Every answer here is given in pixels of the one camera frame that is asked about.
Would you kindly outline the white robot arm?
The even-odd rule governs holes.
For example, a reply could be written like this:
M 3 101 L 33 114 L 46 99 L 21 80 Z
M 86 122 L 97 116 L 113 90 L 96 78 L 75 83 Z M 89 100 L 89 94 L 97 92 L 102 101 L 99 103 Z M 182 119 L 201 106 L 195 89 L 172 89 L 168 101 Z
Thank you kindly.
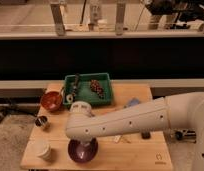
M 166 96 L 135 106 L 92 116 L 89 104 L 75 102 L 65 134 L 81 142 L 96 137 L 188 129 L 196 133 L 192 171 L 204 171 L 204 92 Z

